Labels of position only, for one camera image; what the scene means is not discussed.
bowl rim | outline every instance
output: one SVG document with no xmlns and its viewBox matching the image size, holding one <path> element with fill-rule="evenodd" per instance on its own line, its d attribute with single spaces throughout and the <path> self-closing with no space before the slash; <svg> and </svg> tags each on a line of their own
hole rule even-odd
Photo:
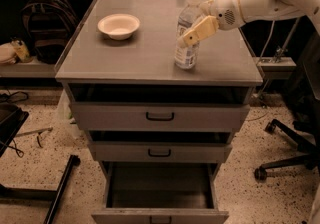
<svg viewBox="0 0 320 224">
<path fill-rule="evenodd" d="M 136 25 L 133 29 L 130 30 L 130 32 L 128 31 L 127 33 L 123 33 L 123 34 L 119 34 L 119 33 L 112 33 L 112 32 L 105 32 L 105 31 L 102 31 L 102 29 L 100 28 L 102 23 L 107 20 L 107 19 L 110 19 L 112 17 L 116 17 L 116 16 L 119 16 L 119 17 L 128 17 L 128 18 L 131 18 L 132 20 L 136 21 Z M 116 14 L 110 14 L 110 15 L 107 15 L 105 17 L 103 17 L 99 22 L 98 22 L 98 29 L 101 33 L 104 33 L 104 34 L 107 34 L 107 35 L 125 35 L 125 34 L 131 34 L 133 33 L 134 31 L 136 31 L 138 28 L 140 27 L 140 20 L 136 17 L 136 16 L 133 16 L 131 14 L 126 14 L 126 13 L 116 13 Z"/>
</svg>

backpack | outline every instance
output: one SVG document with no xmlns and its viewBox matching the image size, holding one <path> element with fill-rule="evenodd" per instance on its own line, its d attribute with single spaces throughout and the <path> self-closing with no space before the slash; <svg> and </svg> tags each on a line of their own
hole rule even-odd
<svg viewBox="0 0 320 224">
<path fill-rule="evenodd" d="M 39 61 L 54 64 L 79 24 L 68 0 L 29 0 L 21 10 L 22 23 Z"/>
</svg>

drawer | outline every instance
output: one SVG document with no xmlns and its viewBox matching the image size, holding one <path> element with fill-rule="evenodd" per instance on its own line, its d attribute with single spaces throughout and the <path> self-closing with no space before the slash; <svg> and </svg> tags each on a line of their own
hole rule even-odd
<svg viewBox="0 0 320 224">
<path fill-rule="evenodd" d="M 224 163 L 231 145 L 225 133 L 91 132 L 96 161 Z"/>
<path fill-rule="evenodd" d="M 220 224 L 211 173 L 215 165 L 113 163 L 105 203 L 92 217 L 108 224 Z"/>
<path fill-rule="evenodd" d="M 249 105 L 130 105 L 72 103 L 82 130 L 237 132 Z"/>
</svg>

floor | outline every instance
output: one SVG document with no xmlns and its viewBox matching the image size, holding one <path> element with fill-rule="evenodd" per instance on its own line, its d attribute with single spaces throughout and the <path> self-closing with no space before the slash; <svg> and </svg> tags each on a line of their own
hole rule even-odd
<svg viewBox="0 0 320 224">
<path fill-rule="evenodd" d="M 14 150 L 5 151 L 0 158 L 1 184 L 54 190 L 69 156 L 78 155 L 81 164 L 71 173 L 54 223 L 95 223 L 91 213 L 102 207 L 106 180 L 98 163 L 92 160 L 86 138 L 77 136 L 74 126 L 61 115 L 61 107 L 57 107 L 61 91 L 47 91 L 44 96 L 34 91 L 29 93 L 28 101 L 17 103 L 30 114 L 20 133 L 45 127 L 53 130 L 42 133 L 42 148 L 35 134 L 15 139 L 24 156 L 19 158 Z M 276 130 L 270 135 L 264 131 L 273 118 L 291 126 L 293 116 L 281 96 L 267 94 L 263 101 L 262 104 L 261 100 L 252 98 L 249 115 L 215 179 L 219 210 L 229 212 L 226 224 L 306 223 L 319 182 L 316 170 L 290 167 L 271 172 L 272 177 L 266 182 L 254 178 L 253 171 L 260 164 L 296 155 L 284 133 Z M 48 208 L 48 202 L 1 201 L 0 223 L 43 223 Z"/>
</svg>

white bowl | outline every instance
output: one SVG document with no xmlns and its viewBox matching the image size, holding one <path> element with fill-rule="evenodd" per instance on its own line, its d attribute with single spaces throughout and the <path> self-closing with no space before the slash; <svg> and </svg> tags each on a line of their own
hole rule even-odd
<svg viewBox="0 0 320 224">
<path fill-rule="evenodd" d="M 139 26 L 139 19 L 129 14 L 109 15 L 101 19 L 98 23 L 100 32 L 114 40 L 129 38 Z"/>
</svg>

